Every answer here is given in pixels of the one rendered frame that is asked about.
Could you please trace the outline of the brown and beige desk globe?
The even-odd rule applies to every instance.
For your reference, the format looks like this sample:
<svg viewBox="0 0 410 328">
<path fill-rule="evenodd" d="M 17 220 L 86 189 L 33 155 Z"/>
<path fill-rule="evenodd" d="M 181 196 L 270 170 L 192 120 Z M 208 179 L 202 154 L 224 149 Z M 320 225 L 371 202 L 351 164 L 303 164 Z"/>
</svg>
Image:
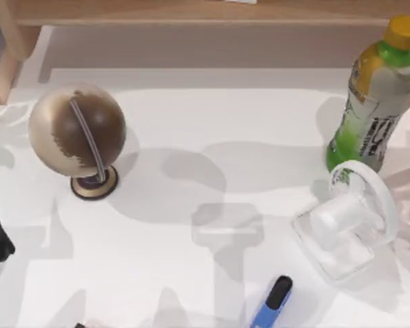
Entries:
<svg viewBox="0 0 410 328">
<path fill-rule="evenodd" d="M 32 150 L 53 172 L 70 179 L 82 200 L 100 200 L 119 183 L 113 166 L 127 136 L 116 99 L 89 83 L 64 85 L 43 95 L 28 121 Z"/>
</svg>

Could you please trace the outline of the wooden shelf unit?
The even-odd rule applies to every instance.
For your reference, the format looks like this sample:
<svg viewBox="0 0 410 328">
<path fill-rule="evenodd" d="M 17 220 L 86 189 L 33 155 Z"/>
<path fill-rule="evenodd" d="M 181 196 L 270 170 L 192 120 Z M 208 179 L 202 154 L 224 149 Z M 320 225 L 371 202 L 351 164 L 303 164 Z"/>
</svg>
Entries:
<svg viewBox="0 0 410 328">
<path fill-rule="evenodd" d="M 0 0 L 0 30 L 27 61 L 51 30 L 54 70 L 348 68 L 410 0 Z"/>
</svg>

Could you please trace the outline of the small black and pink object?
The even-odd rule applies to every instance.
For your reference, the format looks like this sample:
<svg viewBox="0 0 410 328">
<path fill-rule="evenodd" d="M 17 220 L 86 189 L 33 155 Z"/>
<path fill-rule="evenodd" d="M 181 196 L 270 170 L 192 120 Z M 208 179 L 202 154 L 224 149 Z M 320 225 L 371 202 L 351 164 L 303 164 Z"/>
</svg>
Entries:
<svg viewBox="0 0 410 328">
<path fill-rule="evenodd" d="M 96 319 L 90 319 L 85 322 L 77 322 L 72 328 L 106 328 L 105 324 Z"/>
</svg>

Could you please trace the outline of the green bottle with yellow cap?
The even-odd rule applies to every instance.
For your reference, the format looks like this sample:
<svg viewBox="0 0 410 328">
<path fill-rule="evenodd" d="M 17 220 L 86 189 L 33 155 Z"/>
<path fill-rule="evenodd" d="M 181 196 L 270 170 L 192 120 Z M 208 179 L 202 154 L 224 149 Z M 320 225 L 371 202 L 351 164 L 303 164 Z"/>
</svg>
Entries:
<svg viewBox="0 0 410 328">
<path fill-rule="evenodd" d="M 353 63 L 342 120 L 326 148 L 327 169 L 356 160 L 379 172 L 387 143 L 409 108 L 410 16 L 401 15 Z"/>
</svg>

